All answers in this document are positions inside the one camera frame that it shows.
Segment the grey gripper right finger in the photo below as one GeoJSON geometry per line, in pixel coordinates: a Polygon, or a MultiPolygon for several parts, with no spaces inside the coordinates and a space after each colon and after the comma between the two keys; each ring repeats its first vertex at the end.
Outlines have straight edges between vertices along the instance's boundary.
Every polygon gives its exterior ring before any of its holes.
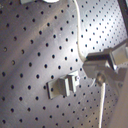
{"type": "Polygon", "coordinates": [[[128,61],[128,46],[126,44],[114,48],[104,49],[102,52],[90,53],[88,61],[107,60],[111,66],[119,65],[128,61]]]}

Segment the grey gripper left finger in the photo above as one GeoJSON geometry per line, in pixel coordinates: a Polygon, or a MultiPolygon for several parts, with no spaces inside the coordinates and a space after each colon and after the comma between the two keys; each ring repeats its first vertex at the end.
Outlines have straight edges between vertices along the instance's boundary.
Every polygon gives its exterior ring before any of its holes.
{"type": "Polygon", "coordinates": [[[88,78],[94,78],[95,82],[101,86],[103,83],[110,85],[118,90],[124,83],[126,77],[126,68],[113,70],[107,61],[92,61],[83,64],[83,70],[88,78]]]}

